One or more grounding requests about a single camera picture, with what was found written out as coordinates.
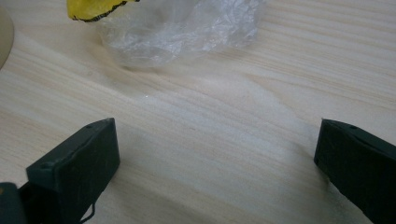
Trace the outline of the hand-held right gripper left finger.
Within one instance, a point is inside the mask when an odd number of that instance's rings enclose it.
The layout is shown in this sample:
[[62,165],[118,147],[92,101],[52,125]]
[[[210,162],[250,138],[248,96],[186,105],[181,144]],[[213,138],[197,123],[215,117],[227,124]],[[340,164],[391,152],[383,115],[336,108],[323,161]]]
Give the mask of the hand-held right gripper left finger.
[[26,168],[20,195],[28,224],[83,224],[120,166],[116,124],[88,124]]

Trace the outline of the beige bowl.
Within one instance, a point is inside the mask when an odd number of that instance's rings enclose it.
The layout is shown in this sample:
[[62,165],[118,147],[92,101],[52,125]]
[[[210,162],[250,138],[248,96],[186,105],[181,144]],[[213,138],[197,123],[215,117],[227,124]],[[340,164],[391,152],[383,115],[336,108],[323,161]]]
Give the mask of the beige bowl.
[[0,7],[0,70],[11,52],[14,42],[14,24],[4,7]]

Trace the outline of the yellow fruit piece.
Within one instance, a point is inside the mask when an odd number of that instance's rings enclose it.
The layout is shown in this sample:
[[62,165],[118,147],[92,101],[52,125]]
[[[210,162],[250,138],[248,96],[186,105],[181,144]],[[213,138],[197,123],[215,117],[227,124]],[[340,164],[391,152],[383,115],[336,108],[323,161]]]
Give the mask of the yellow fruit piece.
[[118,7],[140,0],[66,0],[67,15],[74,21],[94,22],[108,16]]

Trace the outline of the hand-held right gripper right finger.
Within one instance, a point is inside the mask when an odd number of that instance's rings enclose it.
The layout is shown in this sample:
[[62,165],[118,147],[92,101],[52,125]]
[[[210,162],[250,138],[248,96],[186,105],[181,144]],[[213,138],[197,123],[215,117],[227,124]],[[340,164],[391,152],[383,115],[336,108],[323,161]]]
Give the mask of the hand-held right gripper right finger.
[[396,146],[354,125],[325,119],[314,162],[374,224],[396,224]]

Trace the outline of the clear plastic bag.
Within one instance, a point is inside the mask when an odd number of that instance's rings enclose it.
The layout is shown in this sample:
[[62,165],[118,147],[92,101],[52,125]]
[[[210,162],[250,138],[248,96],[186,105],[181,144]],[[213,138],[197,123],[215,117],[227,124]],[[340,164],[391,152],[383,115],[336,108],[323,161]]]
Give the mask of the clear plastic bag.
[[265,0],[141,0],[96,23],[116,63],[157,67],[253,42]]

